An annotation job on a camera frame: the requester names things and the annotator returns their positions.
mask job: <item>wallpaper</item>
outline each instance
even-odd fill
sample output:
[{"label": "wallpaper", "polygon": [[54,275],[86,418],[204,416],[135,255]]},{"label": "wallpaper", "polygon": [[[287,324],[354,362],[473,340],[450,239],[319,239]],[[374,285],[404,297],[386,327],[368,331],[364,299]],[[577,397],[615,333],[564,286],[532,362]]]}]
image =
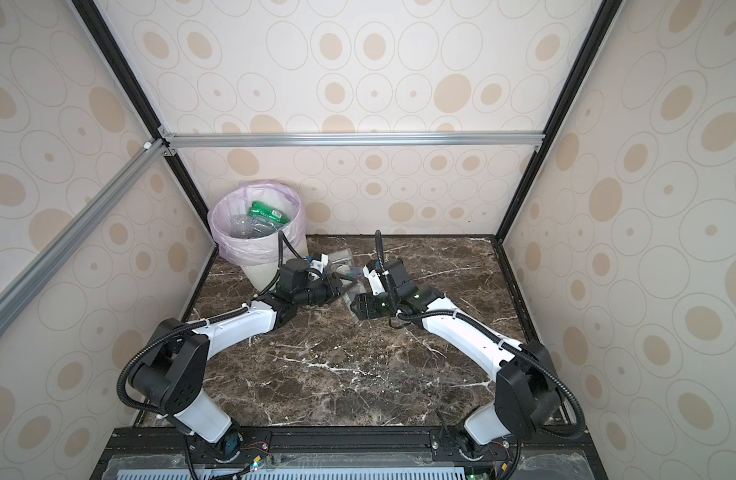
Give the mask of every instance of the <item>wallpaper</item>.
[{"label": "wallpaper", "polygon": [[135,415],[121,368],[180,318],[213,247],[157,160],[0,337],[0,480],[88,478]]},{"label": "wallpaper", "polygon": [[531,145],[183,148],[212,207],[246,179],[295,188],[308,234],[491,234]]},{"label": "wallpaper", "polygon": [[608,477],[736,478],[736,0],[624,8],[506,248]]},{"label": "wallpaper", "polygon": [[0,292],[149,136],[57,0],[0,0]]},{"label": "wallpaper", "polygon": [[178,133],[541,130],[599,0],[97,0]]}]

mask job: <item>marble tabletop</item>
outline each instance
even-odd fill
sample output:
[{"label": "marble tabletop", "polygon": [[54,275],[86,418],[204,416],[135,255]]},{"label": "marble tabletop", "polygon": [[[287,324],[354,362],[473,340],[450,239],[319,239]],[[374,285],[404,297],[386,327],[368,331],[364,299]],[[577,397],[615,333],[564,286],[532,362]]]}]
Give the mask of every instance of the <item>marble tabletop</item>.
[{"label": "marble tabletop", "polygon": [[[359,264],[374,254],[368,237],[318,236],[307,245],[310,253],[351,248]],[[402,258],[420,284],[523,340],[489,239],[387,237],[384,250],[390,260]],[[253,293],[240,268],[217,257],[192,315],[232,310]],[[417,326],[358,321],[342,300],[299,308],[283,328],[219,353],[208,363],[204,388],[246,426],[439,425],[437,410],[457,423],[493,400],[488,375],[445,340]],[[148,416],[142,424],[163,421]]]}]

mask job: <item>patterned wall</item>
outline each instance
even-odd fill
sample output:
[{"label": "patterned wall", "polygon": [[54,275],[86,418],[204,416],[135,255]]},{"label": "patterned wall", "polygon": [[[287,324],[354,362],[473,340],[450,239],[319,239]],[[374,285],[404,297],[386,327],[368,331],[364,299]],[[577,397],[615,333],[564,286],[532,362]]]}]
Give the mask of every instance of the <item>patterned wall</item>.
[{"label": "patterned wall", "polygon": [[608,476],[736,478],[736,0],[625,8],[506,245]]},{"label": "patterned wall", "polygon": [[0,292],[148,135],[75,17],[0,0]]},{"label": "patterned wall", "polygon": [[306,205],[308,234],[491,234],[531,145],[182,149],[208,206],[244,179],[274,179]]},{"label": "patterned wall", "polygon": [[179,133],[541,130],[599,0],[97,0]]},{"label": "patterned wall", "polygon": [[135,411],[120,369],[180,318],[213,249],[164,160],[0,337],[0,480],[85,480]]}]

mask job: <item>white trash can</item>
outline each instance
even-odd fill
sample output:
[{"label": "white trash can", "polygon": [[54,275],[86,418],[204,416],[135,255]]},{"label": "white trash can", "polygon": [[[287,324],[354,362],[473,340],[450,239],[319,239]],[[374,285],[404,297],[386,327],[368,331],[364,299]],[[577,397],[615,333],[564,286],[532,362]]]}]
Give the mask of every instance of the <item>white trash can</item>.
[{"label": "white trash can", "polygon": [[[261,238],[234,238],[230,235],[232,216],[247,215],[256,200],[272,206],[291,218],[282,231],[296,252],[308,256],[304,206],[296,191],[273,181],[243,182],[223,196],[208,213],[210,232],[219,245],[219,255],[238,265],[256,290],[267,286],[277,272],[277,233]],[[294,255],[283,245],[283,262]]]}]

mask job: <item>trash can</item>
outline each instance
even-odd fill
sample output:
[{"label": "trash can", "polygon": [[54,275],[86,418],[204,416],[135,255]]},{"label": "trash can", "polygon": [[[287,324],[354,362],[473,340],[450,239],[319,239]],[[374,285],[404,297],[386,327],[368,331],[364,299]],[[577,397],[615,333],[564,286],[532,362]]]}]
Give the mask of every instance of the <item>trash can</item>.
[{"label": "trash can", "polygon": [[[219,255],[238,265],[256,290],[263,289],[277,272],[277,232],[261,238],[234,238],[232,217],[246,215],[254,201],[264,202],[291,219],[282,231],[299,255],[307,256],[304,206],[296,191],[273,181],[243,182],[223,196],[208,213],[210,232],[219,245]],[[294,255],[285,246],[283,262]]]}]

